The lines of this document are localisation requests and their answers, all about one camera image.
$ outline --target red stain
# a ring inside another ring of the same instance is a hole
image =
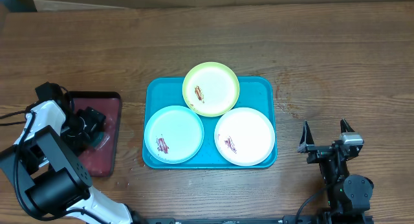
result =
[[[202,103],[204,103],[204,95],[202,94],[202,92],[201,92],[201,88],[199,87],[199,86],[196,86],[195,87],[195,90],[194,90],[194,92],[195,92],[195,95],[197,95],[197,98],[202,102]]]
[[[158,145],[158,151],[162,151],[164,153],[168,153],[168,149],[169,147],[166,144],[166,141],[164,140],[164,138],[157,138],[157,145]]]
[[[232,138],[231,138],[231,136],[228,136],[228,138],[227,138],[227,140],[224,140],[224,143],[226,143],[226,145],[234,152],[234,153],[236,153],[236,149],[235,149],[235,147],[234,147],[234,143],[233,143],[233,140],[232,140]]]

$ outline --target wooden table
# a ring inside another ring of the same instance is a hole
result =
[[[376,223],[413,223],[414,3],[236,6],[9,14],[0,42],[0,115],[36,101],[50,81],[123,98],[114,174],[94,179],[145,217],[295,214],[323,186],[296,153],[309,121],[329,144],[346,118],[365,146],[348,163],[375,183]],[[274,89],[278,159],[266,170],[152,170],[142,161],[146,87],[201,62],[263,76]],[[0,148],[22,126],[1,128]],[[35,223],[0,175],[2,223]],[[304,213],[326,206],[322,198]],[[81,223],[61,219],[56,223]]]

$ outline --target cable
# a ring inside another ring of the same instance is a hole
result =
[[[320,189],[319,191],[317,191],[315,194],[313,194],[310,198],[308,198],[305,202],[303,202],[303,204],[300,206],[298,212],[296,213],[295,216],[295,224],[299,223],[299,216],[300,213],[302,212],[303,208],[305,208],[305,206],[311,202],[313,199],[317,198],[318,196],[320,196],[321,194],[323,194],[326,190],[330,189],[331,187],[333,187],[336,182],[338,181],[339,177],[340,177],[340,166],[341,166],[341,159],[340,159],[340,155],[339,155],[339,149],[336,148],[336,158],[337,158],[337,168],[336,168],[336,179],[329,185],[327,185],[325,188]]]
[[[72,109],[72,111],[73,111],[73,112],[75,112],[75,103],[74,103],[74,101],[73,101],[73,98],[72,98],[71,94],[70,94],[70,93],[69,93],[69,91],[68,91],[66,88],[64,88],[63,86],[60,86],[60,88],[61,88],[61,89],[63,89],[63,90],[67,93],[67,96],[68,96],[69,100],[71,101],[71,109]]]
[[[4,119],[4,118],[7,118],[7,117],[12,117],[14,115],[24,114],[24,113],[27,113],[27,111],[16,111],[16,112],[13,112],[13,113],[5,114],[5,115],[3,115],[3,116],[0,117],[0,120],[1,119]],[[24,123],[26,123],[26,121],[11,122],[11,123],[1,123],[0,126],[11,126],[11,125],[14,125],[14,124],[24,124]]]
[[[30,119],[30,122],[27,126],[27,129],[24,129],[24,134],[20,138],[20,141],[16,146],[16,154],[15,154],[15,158],[14,158],[13,185],[14,185],[14,192],[16,194],[17,201],[19,202],[21,208],[27,213],[27,215],[29,215],[30,217],[32,217],[34,219],[37,219],[39,221],[52,221],[52,220],[62,218],[64,216],[66,216],[67,214],[71,214],[71,213],[74,213],[74,212],[80,212],[82,215],[86,214],[89,217],[93,218],[95,221],[99,222],[100,224],[108,224],[108,223],[102,221],[96,215],[90,213],[89,211],[81,209],[81,208],[75,208],[75,209],[72,209],[72,210],[64,211],[62,214],[60,214],[58,216],[52,216],[52,217],[38,217],[30,211],[30,209],[27,207],[27,205],[23,201],[23,198],[21,197],[20,188],[19,188],[18,168],[19,168],[20,149],[21,149],[22,145],[24,144],[25,139],[27,138],[28,134],[30,133],[30,130],[32,129],[34,120],[36,118],[36,113],[34,111],[19,111],[17,113],[7,114],[6,117],[11,117],[12,115],[17,115],[17,114],[22,114],[22,113],[30,113],[30,114],[32,114],[32,118]]]
[[[26,123],[26,121],[11,122],[11,123],[2,123],[2,124],[0,124],[0,126],[11,126],[11,125],[14,125],[14,124],[24,124],[24,123]]]
[[[0,120],[4,119],[4,118],[7,118],[7,117],[12,117],[14,115],[25,114],[25,113],[28,113],[28,111],[16,111],[16,112],[13,112],[13,113],[5,114],[5,115],[0,117]]]

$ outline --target plate rim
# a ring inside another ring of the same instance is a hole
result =
[[[225,70],[226,72],[229,72],[230,76],[233,77],[233,80],[236,81],[235,85],[236,85],[236,96],[234,98],[234,101],[231,103],[230,106],[228,106],[224,111],[220,112],[220,113],[213,113],[213,114],[209,114],[209,113],[202,113],[199,110],[195,109],[193,106],[190,105],[190,103],[188,102],[188,99],[186,99],[186,89],[185,86],[186,84],[188,84],[190,77],[192,77],[196,72],[199,72],[205,65],[208,64],[213,64],[215,66],[220,67],[221,69]],[[200,115],[200,116],[204,116],[204,117],[218,117],[221,116],[227,112],[229,112],[237,103],[237,101],[239,100],[239,95],[240,95],[240,82],[238,77],[235,75],[235,73],[233,72],[233,70],[231,70],[231,68],[229,68],[227,65],[219,63],[219,62],[203,62],[200,63],[196,66],[194,66],[192,69],[190,69],[190,71],[188,71],[188,73],[186,74],[186,76],[184,77],[184,81],[182,82],[182,98],[184,99],[184,102],[186,103],[187,107],[190,108],[192,111],[194,111],[196,114]]]
[[[175,111],[176,110],[182,110],[182,111],[185,111],[187,113],[190,113],[195,118],[195,120],[197,120],[197,122],[199,123],[199,126],[201,128],[201,140],[200,140],[200,144],[197,147],[197,149],[192,153],[191,157],[182,159],[180,161],[175,161],[175,162],[167,161],[167,160],[164,160],[163,158],[159,157],[156,154],[156,152],[153,152],[153,150],[150,149],[150,147],[149,147],[150,143],[148,142],[149,139],[147,139],[147,135],[149,134],[149,133],[147,133],[147,128],[152,125],[152,124],[150,124],[151,123],[151,119],[152,119],[152,122],[154,122],[157,118],[153,118],[153,117],[155,117],[156,115],[159,116],[159,115],[161,115],[163,113],[166,113],[168,111],[173,111],[173,110],[175,110]],[[184,106],[180,106],[180,105],[172,105],[172,106],[163,107],[163,108],[159,109],[158,111],[156,111],[148,119],[147,124],[146,124],[146,126],[144,128],[144,142],[145,142],[146,148],[147,148],[148,152],[151,154],[151,156],[153,156],[156,160],[158,160],[160,162],[167,163],[167,164],[178,164],[178,163],[186,162],[186,161],[192,159],[200,151],[200,149],[201,149],[202,143],[204,142],[204,124],[202,123],[200,117],[195,112],[193,112],[190,108],[187,108],[187,107],[184,107]]]
[[[252,163],[239,163],[239,162],[235,162],[235,161],[229,159],[223,153],[223,151],[220,149],[220,147],[219,147],[219,145],[217,143],[217,137],[216,137],[217,134],[218,134],[217,133],[217,127],[221,125],[221,123],[226,119],[227,116],[231,115],[232,113],[234,113],[236,111],[242,111],[242,110],[245,110],[245,109],[247,109],[250,112],[253,112],[255,114],[258,114],[262,119],[264,119],[265,122],[266,122],[266,125],[269,127],[269,129],[272,129],[271,132],[273,133],[273,135],[272,135],[272,145],[273,145],[273,147],[269,148],[269,150],[266,152],[266,155],[264,157],[262,157],[259,162],[255,162],[253,164]],[[238,165],[238,166],[254,166],[254,165],[257,165],[257,164],[263,162],[264,160],[266,160],[267,157],[272,153],[272,151],[273,151],[273,149],[274,149],[274,147],[276,145],[276,133],[275,133],[275,129],[274,129],[272,123],[270,122],[270,120],[262,112],[260,112],[260,111],[258,111],[256,109],[250,108],[250,107],[238,107],[238,108],[235,108],[235,109],[232,109],[232,110],[228,111],[222,117],[220,117],[219,121],[216,123],[215,128],[214,128],[214,143],[215,143],[215,147],[217,148],[217,151],[228,162],[233,163],[234,165]]]

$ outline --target plate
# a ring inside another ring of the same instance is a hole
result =
[[[177,164],[191,159],[204,139],[197,114],[187,107],[169,106],[157,111],[145,127],[144,141],[157,160]]]
[[[229,67],[217,62],[195,66],[182,84],[182,96],[187,106],[205,117],[217,117],[229,111],[239,93],[237,76]]]
[[[253,166],[265,160],[275,145],[275,131],[264,114],[235,108],[224,114],[214,130],[217,150],[238,166]]]

